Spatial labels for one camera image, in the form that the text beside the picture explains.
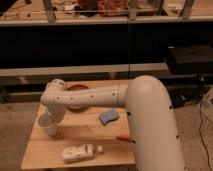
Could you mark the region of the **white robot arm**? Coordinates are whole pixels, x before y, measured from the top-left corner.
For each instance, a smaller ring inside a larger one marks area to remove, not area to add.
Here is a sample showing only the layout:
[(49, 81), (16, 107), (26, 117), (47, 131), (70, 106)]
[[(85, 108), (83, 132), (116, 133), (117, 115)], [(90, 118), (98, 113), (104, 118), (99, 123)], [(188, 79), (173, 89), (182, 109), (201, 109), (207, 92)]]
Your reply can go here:
[(185, 171), (173, 106), (164, 84), (149, 75), (127, 84), (68, 91), (61, 79), (41, 96), (50, 117), (60, 122), (67, 107), (126, 110), (137, 171)]

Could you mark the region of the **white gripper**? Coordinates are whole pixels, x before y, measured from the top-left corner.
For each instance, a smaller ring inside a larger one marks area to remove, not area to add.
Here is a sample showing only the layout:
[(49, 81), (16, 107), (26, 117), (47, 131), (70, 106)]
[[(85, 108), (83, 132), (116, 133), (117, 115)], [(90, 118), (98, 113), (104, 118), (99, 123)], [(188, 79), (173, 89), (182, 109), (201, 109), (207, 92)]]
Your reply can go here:
[(54, 123), (60, 123), (64, 119), (65, 109), (63, 107), (48, 107), (47, 114)]

